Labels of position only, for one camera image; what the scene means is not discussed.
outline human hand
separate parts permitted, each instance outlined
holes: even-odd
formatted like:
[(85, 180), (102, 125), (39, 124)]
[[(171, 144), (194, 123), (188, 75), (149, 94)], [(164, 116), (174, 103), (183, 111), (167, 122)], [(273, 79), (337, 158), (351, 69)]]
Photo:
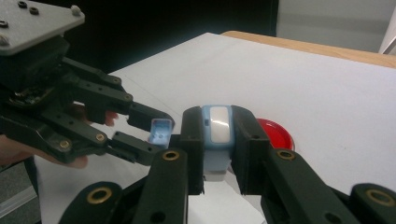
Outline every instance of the human hand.
[[(67, 108), (66, 111), (68, 114), (75, 117), (76, 119), (81, 119), (89, 123), (86, 119), (86, 111), (83, 105), (71, 105), (69, 108)], [(105, 125), (114, 126), (114, 119), (117, 118), (117, 113), (107, 111)], [(42, 150), (34, 147), (29, 147), (23, 143), (9, 139), (5, 135), (0, 135), (0, 165), (23, 161), (33, 155), (42, 157), (47, 161), (78, 169), (84, 168), (88, 164), (88, 158), (86, 156), (76, 158), (70, 163), (62, 163)]]

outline finger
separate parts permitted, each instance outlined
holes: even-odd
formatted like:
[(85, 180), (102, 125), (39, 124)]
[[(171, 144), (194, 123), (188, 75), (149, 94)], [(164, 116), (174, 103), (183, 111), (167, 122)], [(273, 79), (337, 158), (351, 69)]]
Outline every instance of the finger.
[(0, 136), (0, 142), (1, 142), (1, 152), (3, 155), (6, 153), (8, 154), (8, 157), (2, 156), (1, 162), (8, 162), (8, 164), (16, 161), (22, 161), (32, 155), (37, 155), (47, 161), (51, 161), (53, 163), (65, 165), (68, 167), (73, 167), (73, 168), (78, 168), (82, 169), (88, 164), (88, 158), (87, 157), (80, 157), (76, 158), (74, 161), (70, 163), (63, 163), (60, 161), (57, 161), (55, 158), (51, 157), (49, 154), (45, 153), (42, 150), (39, 150), (34, 147), (29, 147), (25, 144), (22, 144), (20, 142), (14, 141), (12, 139), (9, 139), (5, 137), (4, 135)]

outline wall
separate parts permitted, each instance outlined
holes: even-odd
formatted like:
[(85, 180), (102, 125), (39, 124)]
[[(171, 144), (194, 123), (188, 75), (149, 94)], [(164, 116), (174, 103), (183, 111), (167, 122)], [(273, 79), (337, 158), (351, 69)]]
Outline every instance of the wall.
[(278, 37), (378, 52), (396, 0), (280, 0)]

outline mounting hole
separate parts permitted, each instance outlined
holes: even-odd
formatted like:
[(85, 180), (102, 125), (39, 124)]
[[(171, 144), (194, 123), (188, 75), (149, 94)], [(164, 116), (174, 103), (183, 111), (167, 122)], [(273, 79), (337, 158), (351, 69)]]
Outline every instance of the mounting hole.
[(18, 7), (20, 8), (27, 8), (27, 4), (23, 1), (18, 2)]
[(94, 189), (87, 196), (88, 203), (99, 204), (104, 203), (111, 197), (112, 191), (108, 187)]
[(163, 159), (166, 161), (175, 161), (180, 157), (180, 154), (176, 151), (167, 151), (163, 153)]
[(395, 200), (386, 192), (379, 189), (368, 189), (366, 195), (375, 203), (382, 204), (387, 207), (395, 206)]
[(161, 223), (166, 219), (166, 215), (163, 212), (156, 212), (151, 215), (150, 221), (152, 223)]
[(326, 213), (324, 217), (330, 222), (334, 224), (340, 224), (343, 223), (341, 218), (333, 213)]
[(285, 150), (279, 150), (276, 155), (286, 161), (292, 161), (296, 158), (294, 153)]

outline metal bolt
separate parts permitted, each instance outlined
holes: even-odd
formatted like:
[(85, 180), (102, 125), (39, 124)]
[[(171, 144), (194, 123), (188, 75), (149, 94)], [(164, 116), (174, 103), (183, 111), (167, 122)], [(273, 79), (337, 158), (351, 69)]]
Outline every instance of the metal bolt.
[(18, 7), (20, 8), (27, 8), (27, 4), (23, 1), (18, 2)]
[(0, 46), (8, 46), (8, 45), (9, 45), (8, 37), (0, 34)]
[(39, 11), (36, 7), (30, 7), (29, 12), (30, 12), (30, 14), (35, 15), (35, 16), (37, 16), (39, 14)]
[(99, 133), (99, 134), (96, 135), (96, 139), (97, 139), (99, 142), (102, 142), (103, 140), (105, 140), (105, 136), (102, 135), (101, 133)]
[(68, 141), (64, 140), (64, 141), (62, 141), (62, 142), (59, 144), (59, 146), (60, 146), (61, 148), (68, 148), (68, 147), (70, 146), (70, 143), (69, 143)]
[(72, 10), (73, 16), (80, 16), (81, 15), (81, 9), (78, 6), (72, 6), (70, 8)]
[(166, 161), (175, 161), (180, 157), (180, 154), (174, 150), (163, 153), (163, 159)]
[(8, 28), (8, 22), (7, 21), (0, 21), (0, 28)]

